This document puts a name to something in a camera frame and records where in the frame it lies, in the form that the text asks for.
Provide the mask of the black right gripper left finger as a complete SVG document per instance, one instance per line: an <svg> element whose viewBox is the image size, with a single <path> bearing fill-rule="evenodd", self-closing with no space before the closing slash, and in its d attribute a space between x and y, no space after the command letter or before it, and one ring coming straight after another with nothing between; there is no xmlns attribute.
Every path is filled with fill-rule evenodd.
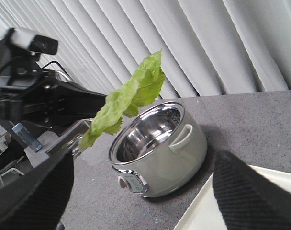
<svg viewBox="0 0 291 230"><path fill-rule="evenodd" d="M60 150L0 189L0 230L55 230L74 182L72 152Z"/></svg>

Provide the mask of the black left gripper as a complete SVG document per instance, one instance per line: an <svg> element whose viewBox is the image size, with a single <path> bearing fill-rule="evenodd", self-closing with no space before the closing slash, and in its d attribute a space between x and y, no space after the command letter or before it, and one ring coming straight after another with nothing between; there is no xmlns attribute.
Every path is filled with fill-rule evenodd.
<svg viewBox="0 0 291 230"><path fill-rule="evenodd" d="M71 118L65 110L96 113L105 103L106 95L71 82L70 77L59 70L0 75L0 120L66 129L71 125ZM78 145L89 128L89 119L75 122L46 150L46 154L54 154L61 149L81 154L83 150Z"/></svg>

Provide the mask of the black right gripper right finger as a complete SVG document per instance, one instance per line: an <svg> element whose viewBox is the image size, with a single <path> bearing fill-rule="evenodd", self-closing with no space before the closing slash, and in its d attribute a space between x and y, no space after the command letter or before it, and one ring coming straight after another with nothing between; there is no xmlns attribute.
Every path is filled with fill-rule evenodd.
<svg viewBox="0 0 291 230"><path fill-rule="evenodd" d="M229 230L291 230L291 193L228 151L216 153L213 193Z"/></svg>

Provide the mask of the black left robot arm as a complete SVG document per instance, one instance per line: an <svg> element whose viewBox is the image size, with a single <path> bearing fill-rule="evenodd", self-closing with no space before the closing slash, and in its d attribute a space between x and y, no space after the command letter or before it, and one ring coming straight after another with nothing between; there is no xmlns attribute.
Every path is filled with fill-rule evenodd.
<svg viewBox="0 0 291 230"><path fill-rule="evenodd" d="M47 130L60 136L75 122L94 118L106 101L104 94L58 80L56 71L37 65L38 58L0 41L0 124L23 148L12 130L17 123L36 138Z"/></svg>

